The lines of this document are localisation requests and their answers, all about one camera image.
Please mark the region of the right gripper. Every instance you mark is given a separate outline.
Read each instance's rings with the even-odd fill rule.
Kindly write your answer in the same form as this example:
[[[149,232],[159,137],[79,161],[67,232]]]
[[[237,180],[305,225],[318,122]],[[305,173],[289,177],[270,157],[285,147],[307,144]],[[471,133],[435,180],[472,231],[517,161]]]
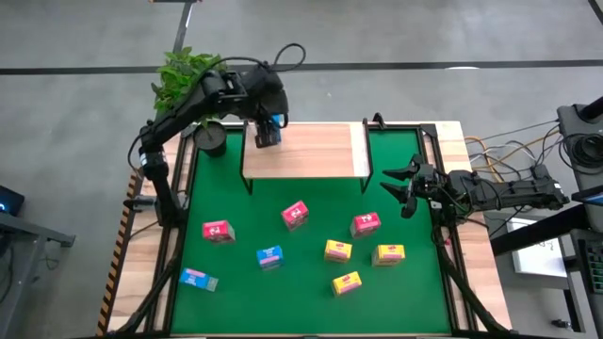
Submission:
[[[414,154],[408,166],[401,169],[384,169],[383,174],[400,181],[407,181],[407,186],[396,186],[380,183],[389,194],[404,206],[401,209],[403,218],[410,218],[417,208],[417,199],[430,199],[436,196],[443,187],[444,173],[433,165],[426,163],[420,154]]]

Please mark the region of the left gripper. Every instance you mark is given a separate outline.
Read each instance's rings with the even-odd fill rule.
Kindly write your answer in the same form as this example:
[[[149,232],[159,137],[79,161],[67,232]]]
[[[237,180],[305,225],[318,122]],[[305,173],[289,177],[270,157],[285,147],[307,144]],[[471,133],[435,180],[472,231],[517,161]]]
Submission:
[[[244,88],[249,100],[259,110],[260,116],[267,119],[273,115],[282,115],[281,128],[288,126],[288,99],[279,74],[270,66],[257,65],[244,74]],[[255,123],[257,148],[274,145],[274,128],[270,120]]]

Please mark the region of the red Froot Loops cereal box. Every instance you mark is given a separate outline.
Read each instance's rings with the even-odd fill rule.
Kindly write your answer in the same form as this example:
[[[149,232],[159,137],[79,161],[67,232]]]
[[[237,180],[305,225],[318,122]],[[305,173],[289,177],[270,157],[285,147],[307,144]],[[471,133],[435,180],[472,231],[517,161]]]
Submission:
[[[287,207],[281,215],[286,228],[293,231],[307,221],[309,210],[303,201],[298,201]]]
[[[236,240],[236,232],[227,220],[205,222],[203,238],[214,243],[229,243]]]
[[[350,224],[350,235],[358,238],[373,234],[381,227],[382,223],[376,212],[358,215],[352,218]]]

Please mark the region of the yellow Corn Pops cereal box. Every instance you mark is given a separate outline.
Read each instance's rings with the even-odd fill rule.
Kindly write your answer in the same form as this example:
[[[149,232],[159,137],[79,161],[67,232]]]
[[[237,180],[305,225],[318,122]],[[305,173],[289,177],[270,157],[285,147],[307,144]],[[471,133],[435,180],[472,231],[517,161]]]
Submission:
[[[324,258],[328,261],[347,263],[351,258],[352,244],[332,239],[326,241]]]
[[[378,245],[371,255],[373,266],[395,266],[405,258],[403,245]]]
[[[332,280],[331,286],[335,296],[342,296],[362,286],[362,280],[357,271],[345,274]]]

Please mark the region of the green plant in black pot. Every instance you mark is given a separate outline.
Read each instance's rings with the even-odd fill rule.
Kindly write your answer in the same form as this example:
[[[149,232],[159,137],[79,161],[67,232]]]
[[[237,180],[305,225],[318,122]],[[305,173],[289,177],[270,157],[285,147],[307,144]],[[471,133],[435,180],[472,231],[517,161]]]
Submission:
[[[227,132],[218,122],[214,101],[224,91],[220,73],[225,62],[219,55],[192,53],[190,47],[168,52],[166,62],[157,70],[159,82],[151,88],[155,94],[155,120],[170,113],[188,113],[194,121],[190,133],[195,146],[210,157],[220,157],[227,147]]]

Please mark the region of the black bar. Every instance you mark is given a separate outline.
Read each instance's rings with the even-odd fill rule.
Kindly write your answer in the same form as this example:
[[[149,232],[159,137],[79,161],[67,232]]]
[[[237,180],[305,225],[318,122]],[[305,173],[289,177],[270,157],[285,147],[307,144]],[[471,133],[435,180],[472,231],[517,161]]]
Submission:
[[[490,241],[493,254],[522,250],[562,235],[603,238],[603,206],[579,204]]]

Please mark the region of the white board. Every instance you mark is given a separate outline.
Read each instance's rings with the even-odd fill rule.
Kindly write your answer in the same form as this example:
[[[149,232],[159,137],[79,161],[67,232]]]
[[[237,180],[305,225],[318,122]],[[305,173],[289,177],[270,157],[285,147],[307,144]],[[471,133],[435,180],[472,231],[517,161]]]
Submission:
[[[555,278],[567,277],[558,238],[513,251],[512,257],[515,273]]]

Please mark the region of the grey equipment stand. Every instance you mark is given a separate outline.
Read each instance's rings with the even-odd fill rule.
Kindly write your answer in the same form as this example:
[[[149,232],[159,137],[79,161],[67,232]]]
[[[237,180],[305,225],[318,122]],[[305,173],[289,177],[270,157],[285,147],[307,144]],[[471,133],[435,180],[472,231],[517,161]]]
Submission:
[[[557,109],[563,163],[572,169],[580,190],[603,185],[603,96],[588,105]]]

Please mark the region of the dark tablet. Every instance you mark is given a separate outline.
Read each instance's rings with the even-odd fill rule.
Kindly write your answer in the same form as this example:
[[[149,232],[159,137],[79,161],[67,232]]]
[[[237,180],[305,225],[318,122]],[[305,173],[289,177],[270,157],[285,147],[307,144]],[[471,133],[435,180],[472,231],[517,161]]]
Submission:
[[[603,206],[603,185],[580,190],[571,199],[574,202]]]

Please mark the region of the yellow black hazard tape strip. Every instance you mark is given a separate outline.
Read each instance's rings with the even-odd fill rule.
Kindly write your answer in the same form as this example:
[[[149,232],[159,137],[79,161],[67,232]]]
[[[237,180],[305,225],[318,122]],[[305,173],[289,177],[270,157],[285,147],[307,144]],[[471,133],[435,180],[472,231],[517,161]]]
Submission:
[[[134,295],[128,290],[126,283],[129,273],[124,271],[126,268],[131,267],[130,264],[127,264],[126,258],[136,213],[124,204],[121,205],[121,208],[117,238],[112,249],[100,313],[95,329],[96,336],[116,331],[123,326],[137,310],[140,300],[139,296]]]

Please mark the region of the black keyboard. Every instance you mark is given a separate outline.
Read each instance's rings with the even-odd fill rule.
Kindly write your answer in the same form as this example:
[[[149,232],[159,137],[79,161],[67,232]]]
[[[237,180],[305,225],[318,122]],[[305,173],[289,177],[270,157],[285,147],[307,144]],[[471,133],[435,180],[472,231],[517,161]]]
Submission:
[[[580,240],[579,256],[590,291],[603,295],[603,241]]]

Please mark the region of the grey desk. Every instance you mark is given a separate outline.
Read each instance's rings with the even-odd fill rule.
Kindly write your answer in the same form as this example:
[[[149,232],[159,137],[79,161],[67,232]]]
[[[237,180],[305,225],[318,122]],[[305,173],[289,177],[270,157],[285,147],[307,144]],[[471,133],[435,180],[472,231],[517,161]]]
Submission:
[[[0,213],[0,264],[6,264],[6,275],[0,278],[0,339],[9,339],[24,315],[26,295],[34,281],[46,243],[57,242],[70,248],[73,234]]]

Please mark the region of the black monitor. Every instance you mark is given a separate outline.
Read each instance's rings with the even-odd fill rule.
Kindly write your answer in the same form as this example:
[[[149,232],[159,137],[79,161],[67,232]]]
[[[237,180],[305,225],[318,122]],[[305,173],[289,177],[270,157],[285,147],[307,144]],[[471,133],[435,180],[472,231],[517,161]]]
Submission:
[[[0,213],[17,217],[24,204],[24,195],[0,185]]]

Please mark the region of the wooden shelf with black frame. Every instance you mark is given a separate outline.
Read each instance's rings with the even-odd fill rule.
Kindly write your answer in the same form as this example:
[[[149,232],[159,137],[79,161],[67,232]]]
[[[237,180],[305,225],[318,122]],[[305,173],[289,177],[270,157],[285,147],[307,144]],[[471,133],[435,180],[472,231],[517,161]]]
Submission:
[[[242,127],[239,175],[249,193],[259,179],[356,178],[366,192],[373,175],[368,121],[293,122],[281,143],[258,149],[255,128]]]

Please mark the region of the black table frame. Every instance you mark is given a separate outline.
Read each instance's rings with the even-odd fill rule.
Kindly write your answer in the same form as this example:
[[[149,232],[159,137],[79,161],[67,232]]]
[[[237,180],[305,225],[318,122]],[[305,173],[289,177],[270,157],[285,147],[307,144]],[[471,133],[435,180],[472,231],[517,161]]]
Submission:
[[[375,122],[368,123],[369,128],[380,130]],[[390,121],[386,125],[387,128],[381,131],[417,129],[419,139],[426,148],[428,162],[440,165],[444,170],[469,169],[468,152],[459,122]],[[168,178],[176,189],[191,189],[192,168],[197,153],[190,133],[190,130],[185,130],[164,145],[170,166]],[[161,269],[171,259],[171,252],[181,235],[177,230],[164,231],[155,225],[154,210],[135,213],[126,258],[131,267],[124,271],[129,273],[126,286],[130,292],[140,297],[139,305]],[[483,215],[476,214],[469,222],[461,225],[454,235],[453,244],[448,248],[448,255],[464,265],[463,273],[469,285],[495,320],[510,327],[512,323],[497,273],[495,256],[483,222]]]

